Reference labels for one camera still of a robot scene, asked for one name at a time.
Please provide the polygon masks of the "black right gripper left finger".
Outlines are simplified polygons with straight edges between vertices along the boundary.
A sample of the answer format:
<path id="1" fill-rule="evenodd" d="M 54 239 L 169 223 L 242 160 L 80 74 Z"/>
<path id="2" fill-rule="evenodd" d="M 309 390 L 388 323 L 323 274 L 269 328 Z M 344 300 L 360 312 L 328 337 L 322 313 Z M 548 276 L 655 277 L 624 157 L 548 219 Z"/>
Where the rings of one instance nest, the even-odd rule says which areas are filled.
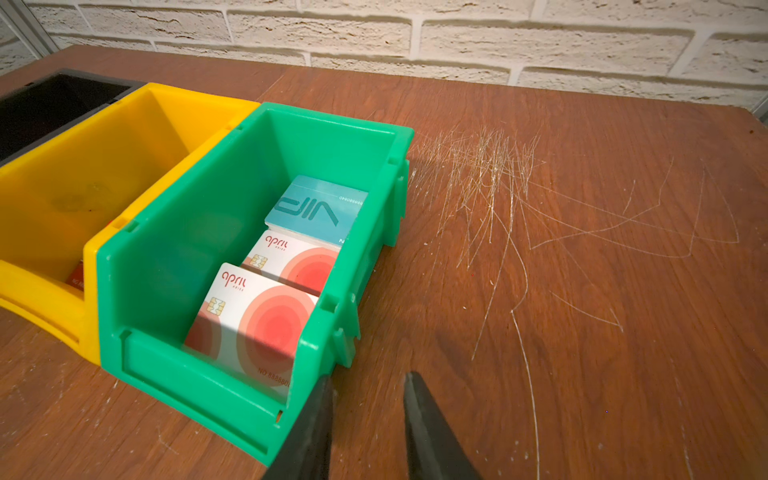
<path id="1" fill-rule="evenodd" d="M 323 375 L 262 479 L 328 479 L 333 418 L 333 383 Z"/>

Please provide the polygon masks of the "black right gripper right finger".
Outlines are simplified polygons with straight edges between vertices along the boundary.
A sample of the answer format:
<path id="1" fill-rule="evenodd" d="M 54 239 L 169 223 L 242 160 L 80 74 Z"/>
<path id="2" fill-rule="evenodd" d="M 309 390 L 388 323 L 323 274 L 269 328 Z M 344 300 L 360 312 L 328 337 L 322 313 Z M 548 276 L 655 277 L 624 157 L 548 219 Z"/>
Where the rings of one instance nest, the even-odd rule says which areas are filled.
<path id="1" fill-rule="evenodd" d="M 410 479 L 480 479 L 422 376 L 404 382 L 405 438 Z"/>

